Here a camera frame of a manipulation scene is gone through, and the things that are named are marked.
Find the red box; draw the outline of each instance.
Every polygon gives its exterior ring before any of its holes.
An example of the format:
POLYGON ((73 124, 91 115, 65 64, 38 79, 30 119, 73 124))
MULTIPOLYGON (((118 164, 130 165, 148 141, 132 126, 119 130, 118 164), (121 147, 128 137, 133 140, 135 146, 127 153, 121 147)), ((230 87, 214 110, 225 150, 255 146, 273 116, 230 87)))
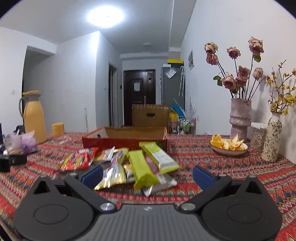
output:
POLYGON ((112 148, 141 149, 139 143, 155 141, 165 152, 168 131, 166 127, 101 127, 82 137, 84 148, 99 147, 100 150, 112 148))

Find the paper note on door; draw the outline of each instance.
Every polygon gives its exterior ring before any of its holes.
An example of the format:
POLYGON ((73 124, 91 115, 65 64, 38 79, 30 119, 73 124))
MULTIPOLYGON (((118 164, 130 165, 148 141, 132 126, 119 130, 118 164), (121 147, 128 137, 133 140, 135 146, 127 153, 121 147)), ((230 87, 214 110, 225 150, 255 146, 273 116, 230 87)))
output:
POLYGON ((140 83, 134 83, 133 84, 133 90, 134 91, 140 91, 140 83))

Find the table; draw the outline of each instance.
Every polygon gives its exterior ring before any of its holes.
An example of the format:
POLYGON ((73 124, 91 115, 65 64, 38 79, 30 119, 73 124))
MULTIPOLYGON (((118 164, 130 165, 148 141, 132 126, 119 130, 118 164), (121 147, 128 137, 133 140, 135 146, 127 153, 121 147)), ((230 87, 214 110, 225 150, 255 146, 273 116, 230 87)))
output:
MULTIPOLYGON (((0 173, 0 223, 5 223, 13 232, 13 215, 16 208, 39 175, 53 177, 64 157, 82 148, 81 133, 59 137, 49 136, 39 145, 39 152, 28 156, 25 167, 12 167, 10 173, 0 173)), ((170 135, 168 154, 181 168, 173 173, 178 185, 174 188, 145 197, 132 185, 117 185, 98 191, 101 196, 116 203, 161 204, 175 203, 177 206, 200 193, 194 183, 192 169, 196 165, 207 168, 214 174, 225 173, 234 179, 256 175, 264 184, 283 216, 283 224, 276 241, 296 241, 296 165, 279 155, 277 162, 268 163, 256 151, 248 151, 236 158, 223 157, 212 151, 210 136, 170 135)))

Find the bowl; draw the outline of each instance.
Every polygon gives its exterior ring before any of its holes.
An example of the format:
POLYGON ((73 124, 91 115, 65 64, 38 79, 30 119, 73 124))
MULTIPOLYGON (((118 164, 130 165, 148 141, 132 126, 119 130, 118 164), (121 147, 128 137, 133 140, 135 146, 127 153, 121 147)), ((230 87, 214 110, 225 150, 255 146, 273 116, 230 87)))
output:
POLYGON ((248 146, 246 144, 244 144, 244 143, 242 143, 242 145, 243 145, 245 150, 236 151, 236 150, 221 149, 221 148, 218 148, 218 147, 215 147, 215 146, 211 145, 211 143, 210 143, 210 146, 213 149, 213 151, 219 153, 222 156, 240 156, 240 155, 246 153, 247 150, 248 150, 248 146))

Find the dark brown door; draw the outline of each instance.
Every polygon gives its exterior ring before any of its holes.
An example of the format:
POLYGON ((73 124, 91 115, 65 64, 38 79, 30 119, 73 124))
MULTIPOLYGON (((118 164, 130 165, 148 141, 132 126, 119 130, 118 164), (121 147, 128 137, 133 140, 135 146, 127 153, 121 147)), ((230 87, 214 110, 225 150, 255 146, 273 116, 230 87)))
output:
POLYGON ((124 71, 124 125, 132 125, 133 104, 155 104, 155 70, 124 71))

